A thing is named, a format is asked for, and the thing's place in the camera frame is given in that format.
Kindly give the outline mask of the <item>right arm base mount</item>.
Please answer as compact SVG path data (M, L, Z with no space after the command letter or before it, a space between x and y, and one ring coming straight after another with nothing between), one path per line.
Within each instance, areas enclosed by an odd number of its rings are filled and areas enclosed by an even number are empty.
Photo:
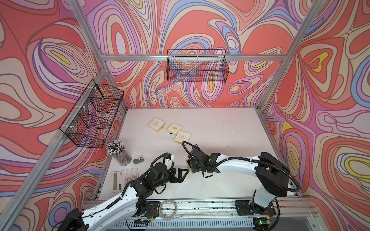
M270 224L271 218L276 215L272 202L266 208L263 208L251 200L237 200L235 201L235 207L239 216L252 217L255 226Z

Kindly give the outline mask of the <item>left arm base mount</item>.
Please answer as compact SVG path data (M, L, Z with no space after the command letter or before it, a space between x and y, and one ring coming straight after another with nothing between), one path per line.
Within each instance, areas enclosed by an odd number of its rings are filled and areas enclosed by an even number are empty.
M143 203L134 215L133 227L146 227L159 216L160 201L149 201Z

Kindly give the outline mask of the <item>cream drawer jewelry box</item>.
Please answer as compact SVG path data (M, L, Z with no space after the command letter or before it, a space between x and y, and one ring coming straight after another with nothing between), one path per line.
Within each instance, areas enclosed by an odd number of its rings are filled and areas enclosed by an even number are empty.
M189 169L189 172L192 173L190 160L187 160L186 163L187 163L187 168Z

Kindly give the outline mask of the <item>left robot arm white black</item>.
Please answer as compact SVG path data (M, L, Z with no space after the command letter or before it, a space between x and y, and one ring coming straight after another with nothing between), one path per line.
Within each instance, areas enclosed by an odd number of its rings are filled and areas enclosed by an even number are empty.
M84 211L74 209L65 219L52 228L57 231L105 231L113 224L130 217L158 216L158 206L148 204L147 198L158 187L166 188L167 183L182 183L188 169L174 168L174 155L164 153L157 157L150 168L141 176L128 181L123 190L113 198Z

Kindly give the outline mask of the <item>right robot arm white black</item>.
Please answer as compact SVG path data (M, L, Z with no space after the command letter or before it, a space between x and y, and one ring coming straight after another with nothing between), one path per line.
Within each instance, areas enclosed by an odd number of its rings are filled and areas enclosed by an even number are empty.
M182 146L188 154L188 166L192 173L201 172L204 178L214 173L240 173L255 176L261 186L253 193L250 201L236 201L240 216L273 216L272 201L286 197L288 192L300 192L301 185L290 173L289 168L273 157L262 152L258 157L229 157L220 153L205 154L196 144L187 141Z

